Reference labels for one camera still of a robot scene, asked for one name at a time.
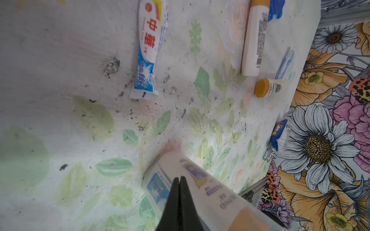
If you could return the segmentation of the white bottle teal label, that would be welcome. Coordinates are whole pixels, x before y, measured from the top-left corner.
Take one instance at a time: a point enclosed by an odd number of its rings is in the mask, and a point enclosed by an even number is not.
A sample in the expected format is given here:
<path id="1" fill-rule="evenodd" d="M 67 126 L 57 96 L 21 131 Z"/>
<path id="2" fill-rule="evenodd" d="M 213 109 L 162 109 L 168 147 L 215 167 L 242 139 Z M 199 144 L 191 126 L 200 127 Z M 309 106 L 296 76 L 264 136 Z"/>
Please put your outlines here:
<path id="1" fill-rule="evenodd" d="M 210 230 L 275 230 L 269 217 L 182 154 L 166 153 L 159 165 L 170 179 L 187 179 L 197 214 Z"/>

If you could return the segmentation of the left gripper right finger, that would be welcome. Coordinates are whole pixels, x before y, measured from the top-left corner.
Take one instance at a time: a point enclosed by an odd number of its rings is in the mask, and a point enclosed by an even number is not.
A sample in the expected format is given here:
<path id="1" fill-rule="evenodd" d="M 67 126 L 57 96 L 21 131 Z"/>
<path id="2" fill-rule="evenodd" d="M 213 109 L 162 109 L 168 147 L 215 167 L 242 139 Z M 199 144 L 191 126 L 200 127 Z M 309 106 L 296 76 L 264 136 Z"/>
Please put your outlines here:
<path id="1" fill-rule="evenodd" d="M 199 220 L 187 179 L 180 178 L 179 184 L 179 230 L 180 231 L 203 231 Z"/>

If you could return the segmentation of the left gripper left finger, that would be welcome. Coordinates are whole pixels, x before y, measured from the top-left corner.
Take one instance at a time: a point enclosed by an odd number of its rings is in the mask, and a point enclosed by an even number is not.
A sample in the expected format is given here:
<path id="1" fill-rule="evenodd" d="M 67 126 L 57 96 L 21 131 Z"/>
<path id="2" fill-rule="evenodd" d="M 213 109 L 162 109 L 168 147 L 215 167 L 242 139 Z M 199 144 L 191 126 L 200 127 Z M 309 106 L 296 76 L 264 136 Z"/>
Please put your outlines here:
<path id="1" fill-rule="evenodd" d="M 156 231 L 179 231 L 179 178 L 174 178 L 169 197 Z"/>

